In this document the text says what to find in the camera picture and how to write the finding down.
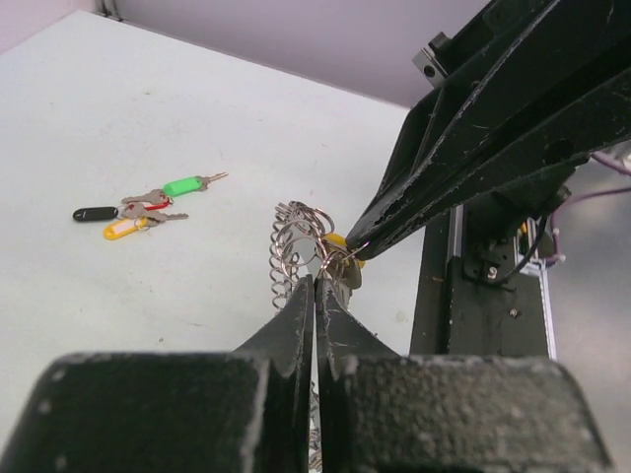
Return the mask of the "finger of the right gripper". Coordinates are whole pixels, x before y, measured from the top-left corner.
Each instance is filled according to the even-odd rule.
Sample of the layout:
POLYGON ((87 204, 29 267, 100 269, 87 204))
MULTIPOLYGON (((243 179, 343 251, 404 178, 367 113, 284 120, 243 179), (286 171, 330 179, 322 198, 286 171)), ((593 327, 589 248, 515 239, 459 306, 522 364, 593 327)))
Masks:
POLYGON ((584 70, 626 37, 623 1, 494 1, 473 22, 491 26, 511 8, 513 19, 410 110, 380 194, 417 173, 430 191, 463 176, 584 90, 584 70))

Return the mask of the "green tag key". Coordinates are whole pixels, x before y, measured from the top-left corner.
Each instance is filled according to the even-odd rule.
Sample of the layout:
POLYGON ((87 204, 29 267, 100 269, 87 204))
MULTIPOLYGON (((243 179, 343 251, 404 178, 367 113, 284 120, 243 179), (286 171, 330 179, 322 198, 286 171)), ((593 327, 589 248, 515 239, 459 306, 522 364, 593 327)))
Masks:
POLYGON ((196 175, 167 183, 163 191, 170 197, 179 197, 191 192, 203 192, 211 183, 227 177, 227 172, 219 172, 210 176, 196 175))

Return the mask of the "left aluminium frame post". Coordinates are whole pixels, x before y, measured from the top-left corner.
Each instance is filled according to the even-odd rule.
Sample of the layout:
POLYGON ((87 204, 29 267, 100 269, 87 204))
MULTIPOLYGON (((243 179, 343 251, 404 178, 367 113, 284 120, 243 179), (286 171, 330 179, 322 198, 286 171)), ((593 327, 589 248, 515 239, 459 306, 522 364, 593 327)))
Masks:
POLYGON ((96 0, 97 11, 105 18, 123 22, 116 0, 96 0))

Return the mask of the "yellow tag key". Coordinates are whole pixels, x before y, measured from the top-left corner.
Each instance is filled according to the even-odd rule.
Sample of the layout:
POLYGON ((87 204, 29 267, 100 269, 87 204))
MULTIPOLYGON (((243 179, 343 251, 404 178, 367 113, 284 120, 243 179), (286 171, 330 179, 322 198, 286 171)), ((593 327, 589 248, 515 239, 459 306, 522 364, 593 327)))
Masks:
POLYGON ((365 262, 347 248, 341 235, 329 233, 322 238, 321 245, 324 253, 317 276, 332 283, 342 306, 348 308, 353 292, 363 284, 365 262))
POLYGON ((132 219, 125 218, 108 225, 103 231, 103 237, 107 240, 118 240, 137 232, 145 232, 149 228, 156 227, 164 222, 186 220, 187 218, 188 215, 185 213, 168 214, 166 217, 161 218, 152 218, 147 216, 132 219))

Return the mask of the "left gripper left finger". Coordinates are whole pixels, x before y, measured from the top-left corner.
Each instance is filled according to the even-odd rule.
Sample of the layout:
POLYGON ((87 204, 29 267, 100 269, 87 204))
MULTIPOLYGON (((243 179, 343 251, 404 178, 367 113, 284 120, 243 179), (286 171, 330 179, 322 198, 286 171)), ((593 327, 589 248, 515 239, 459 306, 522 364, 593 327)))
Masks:
POLYGON ((75 353, 37 381, 5 472, 304 472, 315 284, 239 348, 75 353))

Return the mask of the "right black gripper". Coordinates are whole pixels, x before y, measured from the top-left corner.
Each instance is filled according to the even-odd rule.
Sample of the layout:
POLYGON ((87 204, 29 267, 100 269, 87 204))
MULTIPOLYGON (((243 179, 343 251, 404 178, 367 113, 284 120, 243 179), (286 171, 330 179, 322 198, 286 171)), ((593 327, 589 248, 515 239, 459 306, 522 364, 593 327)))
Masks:
POLYGON ((453 164, 417 170, 376 198, 347 237, 363 259, 439 216, 425 229, 410 354, 547 355, 538 282, 516 262, 518 229, 541 217, 548 227, 574 167, 629 137, 625 71, 494 155, 475 159, 458 145, 453 164))

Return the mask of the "red tag key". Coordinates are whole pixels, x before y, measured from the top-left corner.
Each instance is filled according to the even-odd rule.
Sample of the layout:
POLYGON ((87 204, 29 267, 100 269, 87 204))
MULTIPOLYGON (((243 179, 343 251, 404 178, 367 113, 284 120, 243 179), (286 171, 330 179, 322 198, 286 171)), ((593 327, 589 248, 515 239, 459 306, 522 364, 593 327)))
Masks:
POLYGON ((139 196, 125 197, 121 200, 121 203, 127 207, 142 204, 147 210, 162 210, 172 205, 173 202, 173 198, 161 188, 153 189, 139 196))

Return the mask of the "black tag key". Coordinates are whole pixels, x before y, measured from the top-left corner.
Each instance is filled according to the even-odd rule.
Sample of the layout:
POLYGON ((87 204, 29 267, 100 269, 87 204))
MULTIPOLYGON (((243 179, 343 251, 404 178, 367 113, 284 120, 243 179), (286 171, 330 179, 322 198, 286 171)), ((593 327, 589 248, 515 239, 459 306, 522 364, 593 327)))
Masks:
POLYGON ((86 207, 75 210, 72 219, 77 223, 104 222, 117 219, 119 211, 114 206, 86 207))

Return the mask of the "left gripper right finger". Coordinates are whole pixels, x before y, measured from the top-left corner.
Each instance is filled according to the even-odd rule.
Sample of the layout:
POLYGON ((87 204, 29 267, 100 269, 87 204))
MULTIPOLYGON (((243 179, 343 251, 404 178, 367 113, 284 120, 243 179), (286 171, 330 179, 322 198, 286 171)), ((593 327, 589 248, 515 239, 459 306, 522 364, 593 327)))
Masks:
POLYGON ((610 472, 579 384, 541 357, 409 356, 315 287, 326 472, 610 472))

